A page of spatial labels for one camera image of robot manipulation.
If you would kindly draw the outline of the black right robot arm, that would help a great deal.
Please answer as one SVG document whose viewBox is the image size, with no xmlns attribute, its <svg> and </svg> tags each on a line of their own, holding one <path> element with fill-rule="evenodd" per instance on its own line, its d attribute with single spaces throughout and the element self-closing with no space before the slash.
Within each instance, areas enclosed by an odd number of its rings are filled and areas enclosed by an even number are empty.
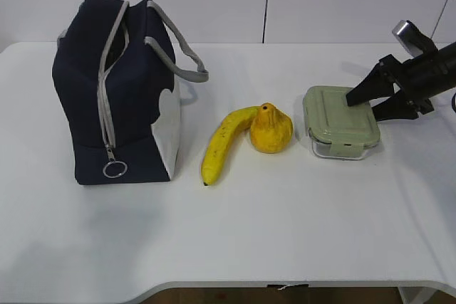
<svg viewBox="0 0 456 304">
<path fill-rule="evenodd" d="M 400 62 L 392 55 L 381 58 L 371 72 L 346 94 L 352 107 L 385 98 L 373 107 L 376 121 L 415 120 L 434 110 L 430 99 L 455 87 L 455 44 L 432 47 Z"/>
</svg>

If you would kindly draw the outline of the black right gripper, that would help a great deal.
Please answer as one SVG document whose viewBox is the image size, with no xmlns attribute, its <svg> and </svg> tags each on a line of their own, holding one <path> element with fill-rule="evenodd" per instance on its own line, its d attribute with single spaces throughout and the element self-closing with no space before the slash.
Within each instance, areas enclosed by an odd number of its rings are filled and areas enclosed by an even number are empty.
<svg viewBox="0 0 456 304">
<path fill-rule="evenodd" d="M 372 71 L 346 94 L 347 105 L 352 107 L 386 98 L 373 107 L 377 122 L 415 120 L 419 114 L 432 112 L 430 91 L 436 55 L 437 50 L 434 50 L 403 63 L 392 55 L 381 58 Z"/>
</svg>

